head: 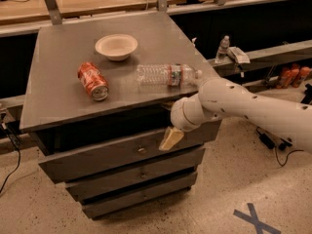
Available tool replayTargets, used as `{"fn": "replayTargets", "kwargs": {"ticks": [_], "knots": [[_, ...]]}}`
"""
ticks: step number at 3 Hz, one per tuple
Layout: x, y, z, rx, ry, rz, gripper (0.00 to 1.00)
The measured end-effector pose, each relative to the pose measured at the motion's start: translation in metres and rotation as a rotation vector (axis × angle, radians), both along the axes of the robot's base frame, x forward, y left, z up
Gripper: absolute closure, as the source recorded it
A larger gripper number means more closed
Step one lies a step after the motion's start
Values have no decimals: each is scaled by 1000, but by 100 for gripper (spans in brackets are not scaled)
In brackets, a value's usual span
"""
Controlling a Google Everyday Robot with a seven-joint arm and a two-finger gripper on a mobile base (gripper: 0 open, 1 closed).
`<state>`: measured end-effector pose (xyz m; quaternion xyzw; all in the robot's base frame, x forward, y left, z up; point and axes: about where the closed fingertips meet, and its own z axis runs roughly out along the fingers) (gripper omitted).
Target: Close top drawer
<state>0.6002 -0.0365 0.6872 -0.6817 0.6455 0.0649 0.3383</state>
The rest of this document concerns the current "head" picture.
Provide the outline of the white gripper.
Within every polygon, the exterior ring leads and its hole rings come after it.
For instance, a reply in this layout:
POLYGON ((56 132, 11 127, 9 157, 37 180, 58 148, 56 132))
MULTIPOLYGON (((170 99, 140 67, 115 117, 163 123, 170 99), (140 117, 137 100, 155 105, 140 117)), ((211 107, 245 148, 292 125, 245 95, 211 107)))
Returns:
POLYGON ((161 151, 169 151, 184 137, 184 132, 191 132, 207 122, 219 121, 221 116, 205 109, 198 95, 177 100, 171 109, 171 122, 160 143, 161 151))

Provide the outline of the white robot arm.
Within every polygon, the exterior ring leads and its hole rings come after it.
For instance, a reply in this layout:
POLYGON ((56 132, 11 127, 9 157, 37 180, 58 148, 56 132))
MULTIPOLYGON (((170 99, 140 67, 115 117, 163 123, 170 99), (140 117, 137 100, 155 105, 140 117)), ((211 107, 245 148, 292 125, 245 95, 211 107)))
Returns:
POLYGON ((312 152, 311 106, 256 95, 220 77, 203 81, 197 94, 173 104, 172 125, 165 131, 159 149, 169 151, 185 133, 227 116, 245 118, 294 147, 312 152))

